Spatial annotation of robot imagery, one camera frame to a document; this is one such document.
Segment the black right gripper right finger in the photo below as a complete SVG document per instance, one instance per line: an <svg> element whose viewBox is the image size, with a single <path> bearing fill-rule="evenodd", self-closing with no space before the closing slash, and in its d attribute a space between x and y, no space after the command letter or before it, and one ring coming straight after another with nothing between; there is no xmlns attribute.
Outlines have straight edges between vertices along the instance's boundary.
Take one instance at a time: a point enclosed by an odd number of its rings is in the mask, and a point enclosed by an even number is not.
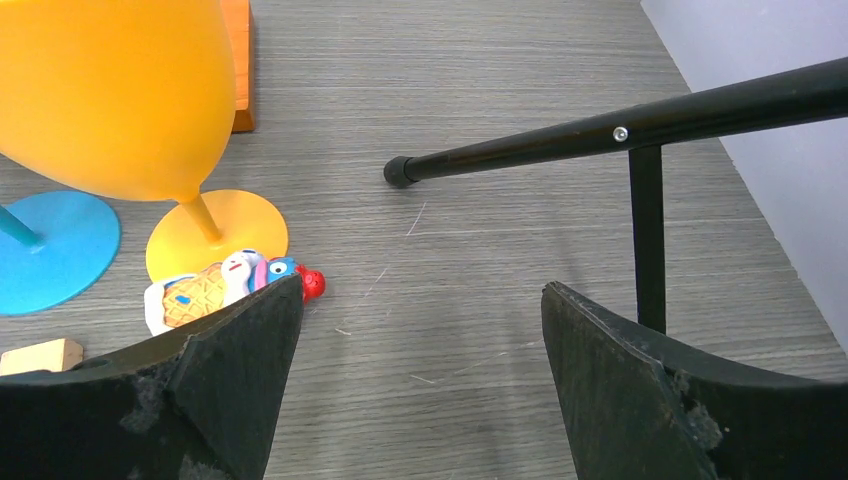
<svg viewBox="0 0 848 480"><path fill-rule="evenodd" d="M570 287L544 343L582 479L843 479L847 386L694 348Z"/></svg>

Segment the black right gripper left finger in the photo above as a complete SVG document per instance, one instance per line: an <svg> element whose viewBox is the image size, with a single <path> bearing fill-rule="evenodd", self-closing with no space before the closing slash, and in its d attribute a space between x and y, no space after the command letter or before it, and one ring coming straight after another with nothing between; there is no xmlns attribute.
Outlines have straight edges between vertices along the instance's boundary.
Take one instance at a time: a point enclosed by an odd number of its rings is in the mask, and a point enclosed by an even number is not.
<svg viewBox="0 0 848 480"><path fill-rule="evenodd" d="M304 311L298 276L177 329L1 380L5 479L260 479Z"/></svg>

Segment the gold rack with wooden base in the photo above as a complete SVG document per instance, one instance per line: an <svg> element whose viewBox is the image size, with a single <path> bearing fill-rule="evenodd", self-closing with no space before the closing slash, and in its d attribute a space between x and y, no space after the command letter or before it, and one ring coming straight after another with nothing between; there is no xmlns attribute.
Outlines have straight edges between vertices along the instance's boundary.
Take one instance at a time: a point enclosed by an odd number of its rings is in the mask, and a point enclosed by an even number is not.
<svg viewBox="0 0 848 480"><path fill-rule="evenodd" d="M233 133L252 132L255 114L255 22L249 0L220 1L233 50L236 111Z"/></svg>

